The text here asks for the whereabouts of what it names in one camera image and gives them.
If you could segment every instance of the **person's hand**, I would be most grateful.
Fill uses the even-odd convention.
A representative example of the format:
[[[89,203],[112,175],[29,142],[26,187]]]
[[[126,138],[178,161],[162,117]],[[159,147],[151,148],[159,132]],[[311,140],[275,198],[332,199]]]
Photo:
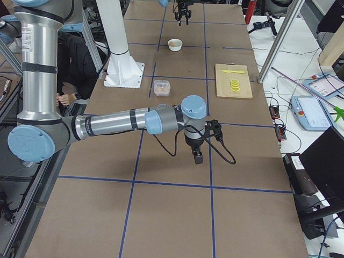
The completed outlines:
[[[59,93],[56,93],[56,106],[59,106]]]
[[[68,106],[77,100],[74,94],[64,94],[59,96],[58,99],[59,102],[64,106]]]

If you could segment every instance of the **clear plastic box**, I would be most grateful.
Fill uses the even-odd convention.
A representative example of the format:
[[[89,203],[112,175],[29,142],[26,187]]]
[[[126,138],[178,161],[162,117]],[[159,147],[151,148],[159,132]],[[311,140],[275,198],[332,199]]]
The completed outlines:
[[[157,96],[169,96],[171,90],[171,84],[169,81],[155,80],[153,82],[154,93]]]

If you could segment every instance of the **black jacket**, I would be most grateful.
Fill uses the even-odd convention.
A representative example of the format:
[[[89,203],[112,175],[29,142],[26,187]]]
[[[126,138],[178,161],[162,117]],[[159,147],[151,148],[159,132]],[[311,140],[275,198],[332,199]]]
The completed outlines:
[[[62,83],[69,82],[77,87],[82,99],[89,98],[97,82],[98,74],[85,40],[66,32],[59,32],[58,43],[58,51],[61,45],[66,50],[62,56],[58,53],[58,93],[63,95]],[[98,52],[104,62],[106,55],[99,48]]]

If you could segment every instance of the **table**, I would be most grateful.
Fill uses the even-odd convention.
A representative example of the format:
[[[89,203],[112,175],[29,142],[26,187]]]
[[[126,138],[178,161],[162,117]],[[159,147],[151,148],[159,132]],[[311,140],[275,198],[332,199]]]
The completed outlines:
[[[247,25],[247,29],[251,30],[253,28],[254,22],[264,22],[265,20],[266,17],[252,16],[250,24]],[[277,31],[280,29],[283,20],[283,17],[280,20],[274,19],[274,21],[276,22],[275,26]],[[274,41],[274,36],[271,32],[271,29],[267,28],[251,33],[250,40],[255,52],[257,63],[259,65],[263,65],[263,62],[266,59],[267,54]],[[285,42],[283,43],[281,50],[293,53],[280,52],[273,66],[283,73],[287,74],[288,76],[294,78],[295,80],[301,77],[309,78],[312,75],[321,72],[318,63],[318,56],[321,53],[321,49],[319,49],[319,44],[315,40],[313,34],[311,33],[310,29],[303,19],[297,18],[294,21],[294,24],[291,26],[288,35],[285,38]],[[323,68],[323,70],[324,72],[328,72],[332,75],[335,74],[332,68]],[[277,85],[276,80],[278,77],[279,74],[271,70],[267,76],[267,79],[264,81],[264,90],[266,91],[266,96],[268,97],[268,104],[270,103],[271,99],[269,97],[271,96],[277,99],[280,104],[288,105],[288,103],[282,100],[282,98],[289,101],[293,94],[301,96],[310,95],[304,89],[282,78],[278,79]],[[337,98],[332,98],[330,102],[341,108],[344,106],[343,101]],[[333,112],[329,106],[327,106],[327,108],[329,112]],[[308,146],[322,134],[322,132],[309,132],[303,130],[293,113],[291,111],[287,112],[286,106],[281,107],[280,115],[282,120],[286,123],[287,129],[298,135],[302,141],[302,145],[297,151],[298,153],[302,153],[304,150],[306,150]],[[336,126],[339,132],[341,134],[344,134],[344,122],[342,121],[342,119],[336,123]],[[290,132],[286,132],[286,137],[287,140],[282,141],[281,153],[295,152],[300,146],[299,140]],[[320,200],[324,199],[324,197],[320,193],[318,193],[317,195]],[[343,227],[343,223],[341,221],[337,220],[336,223],[339,224],[339,226]],[[338,234],[339,238],[337,239],[326,239],[326,243],[328,243],[331,247],[323,248],[323,255],[329,257],[329,252],[344,253],[344,246],[342,244],[344,239],[344,232],[342,230],[338,230]],[[309,240],[305,237],[305,242],[309,254],[318,255],[320,243],[322,242],[322,240],[322,236],[312,240]]]
[[[146,132],[77,142],[26,257],[307,257],[240,7],[195,4],[181,27],[171,10],[130,3],[125,26],[131,55],[145,63],[141,87],[105,88],[99,80],[85,113],[198,94],[209,120],[223,124],[237,164],[203,145],[196,166],[180,138],[177,157],[169,157]],[[183,40],[181,51],[168,50],[171,38]],[[252,100],[216,97],[214,65],[227,62],[248,66]],[[153,94],[155,79],[170,81],[168,98]],[[159,139],[171,149],[173,136]]]

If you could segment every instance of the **wooden cutting board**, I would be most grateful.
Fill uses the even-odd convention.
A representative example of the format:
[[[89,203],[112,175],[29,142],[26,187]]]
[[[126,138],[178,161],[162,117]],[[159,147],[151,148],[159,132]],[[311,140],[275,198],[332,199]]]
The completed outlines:
[[[244,74],[225,73],[221,70],[240,70],[245,71]],[[253,98],[251,83],[248,77],[247,66],[233,64],[215,64],[216,76],[216,95],[226,98]],[[234,92],[231,89],[231,79],[236,79],[240,83],[240,91]]]

